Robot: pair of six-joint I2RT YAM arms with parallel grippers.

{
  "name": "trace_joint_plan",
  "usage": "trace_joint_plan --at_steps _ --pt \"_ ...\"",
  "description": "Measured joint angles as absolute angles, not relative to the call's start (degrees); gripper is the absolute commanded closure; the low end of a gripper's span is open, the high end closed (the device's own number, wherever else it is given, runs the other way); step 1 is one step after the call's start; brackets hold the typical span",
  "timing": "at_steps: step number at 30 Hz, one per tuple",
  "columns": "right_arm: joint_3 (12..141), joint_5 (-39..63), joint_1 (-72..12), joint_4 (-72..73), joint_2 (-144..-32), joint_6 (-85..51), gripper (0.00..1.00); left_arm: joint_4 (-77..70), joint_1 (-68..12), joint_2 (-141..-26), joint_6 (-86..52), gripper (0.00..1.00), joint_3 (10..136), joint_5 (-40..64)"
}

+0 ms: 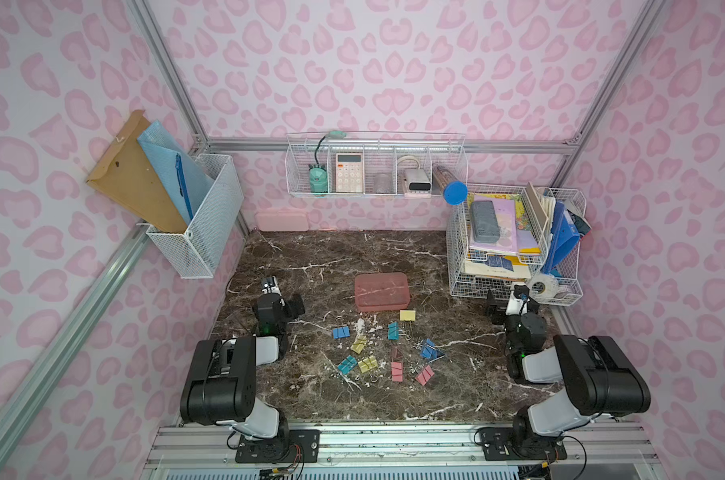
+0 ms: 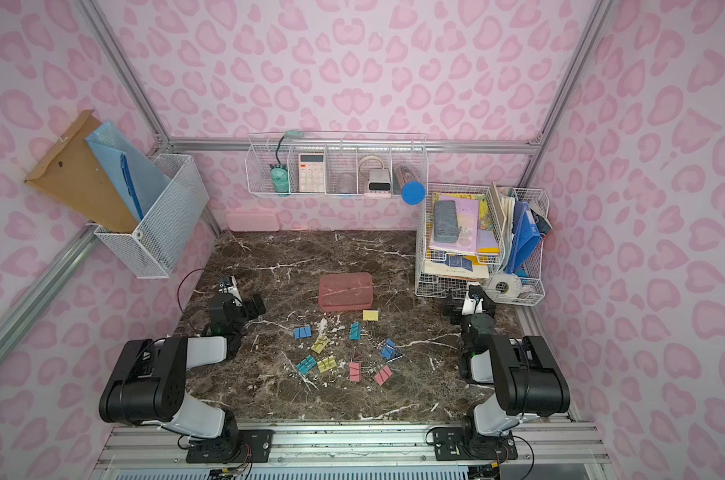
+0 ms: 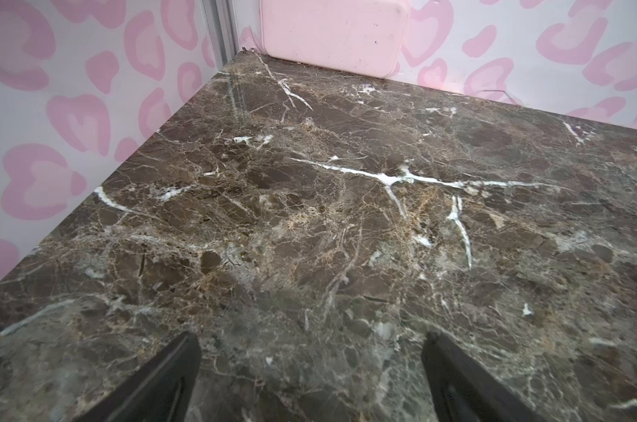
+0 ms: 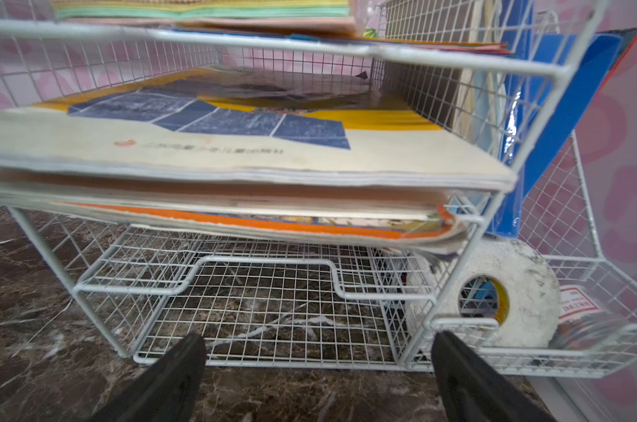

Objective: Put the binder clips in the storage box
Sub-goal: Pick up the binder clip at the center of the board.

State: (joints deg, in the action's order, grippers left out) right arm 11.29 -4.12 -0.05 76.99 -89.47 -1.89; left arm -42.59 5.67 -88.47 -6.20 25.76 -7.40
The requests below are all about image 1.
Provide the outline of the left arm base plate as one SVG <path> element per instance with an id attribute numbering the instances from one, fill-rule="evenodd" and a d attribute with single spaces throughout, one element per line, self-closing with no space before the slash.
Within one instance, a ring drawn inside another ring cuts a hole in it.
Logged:
<path id="1" fill-rule="evenodd" d="M 318 462 L 319 449 L 320 430 L 290 430 L 272 439 L 242 438 L 234 459 L 238 464 L 277 464 L 298 457 L 298 462 L 311 464 Z"/>

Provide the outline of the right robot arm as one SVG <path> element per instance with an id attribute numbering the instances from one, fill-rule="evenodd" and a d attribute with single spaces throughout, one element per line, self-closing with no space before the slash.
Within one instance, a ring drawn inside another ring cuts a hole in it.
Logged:
<path id="1" fill-rule="evenodd" d="M 604 414 L 624 417 L 645 413 L 652 403 L 650 387 L 610 336 L 556 335 L 546 348 L 548 325 L 530 289 L 516 285 L 509 298 L 486 298 L 486 314 L 504 327 L 508 374 L 518 384 L 563 389 L 551 398 L 522 408 L 513 426 L 495 435 L 531 458 L 536 451 L 553 453 L 564 435 Z"/>

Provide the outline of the teal binder clip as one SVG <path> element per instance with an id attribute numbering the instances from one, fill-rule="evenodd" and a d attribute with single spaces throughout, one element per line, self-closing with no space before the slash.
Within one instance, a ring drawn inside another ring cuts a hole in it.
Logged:
<path id="1" fill-rule="evenodd" d="M 338 364 L 338 371 L 340 371 L 340 374 L 348 376 L 348 374 L 350 374 L 357 365 L 358 360 L 356 360 L 354 356 L 349 355 L 347 358 L 344 358 L 340 364 Z"/>
<path id="2" fill-rule="evenodd" d="M 398 322 L 391 323 L 388 328 L 388 340 L 398 341 L 400 339 L 400 328 Z"/>

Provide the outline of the pink plastic storage box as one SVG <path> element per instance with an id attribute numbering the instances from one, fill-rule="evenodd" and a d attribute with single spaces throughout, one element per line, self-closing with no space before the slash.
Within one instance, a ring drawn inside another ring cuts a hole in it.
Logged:
<path id="1" fill-rule="evenodd" d="M 360 274 L 354 278 L 354 303 L 362 313 L 403 310 L 410 302 L 408 277 L 402 272 Z"/>

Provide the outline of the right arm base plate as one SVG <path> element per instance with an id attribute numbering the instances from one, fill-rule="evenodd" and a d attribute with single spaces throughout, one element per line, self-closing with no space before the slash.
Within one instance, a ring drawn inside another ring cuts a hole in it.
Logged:
<path id="1" fill-rule="evenodd" d="M 484 427 L 476 431 L 474 444 L 482 448 L 487 461 L 566 460 L 568 453 L 559 438 L 528 433 L 518 434 L 512 427 Z"/>

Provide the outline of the blue binder clip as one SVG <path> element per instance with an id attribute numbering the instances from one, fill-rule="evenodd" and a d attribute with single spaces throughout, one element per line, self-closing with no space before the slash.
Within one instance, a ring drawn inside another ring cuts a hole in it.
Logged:
<path id="1" fill-rule="evenodd" d="M 348 337 L 350 337 L 350 327 L 342 326 L 342 327 L 332 328 L 332 338 L 344 339 L 344 338 L 348 338 Z"/>
<path id="2" fill-rule="evenodd" d="M 441 358 L 444 353 L 430 339 L 425 339 L 421 344 L 420 356 L 428 362 Z"/>

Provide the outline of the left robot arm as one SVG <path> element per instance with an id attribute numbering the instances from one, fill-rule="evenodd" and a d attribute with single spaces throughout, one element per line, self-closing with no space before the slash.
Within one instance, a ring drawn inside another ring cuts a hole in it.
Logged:
<path id="1" fill-rule="evenodd" d="M 255 334 L 198 342 L 180 398 L 182 421 L 228 425 L 248 440 L 286 440 L 284 413 L 256 396 L 256 368 L 284 359 L 288 324 L 305 313 L 302 296 L 265 293 L 254 306 Z"/>

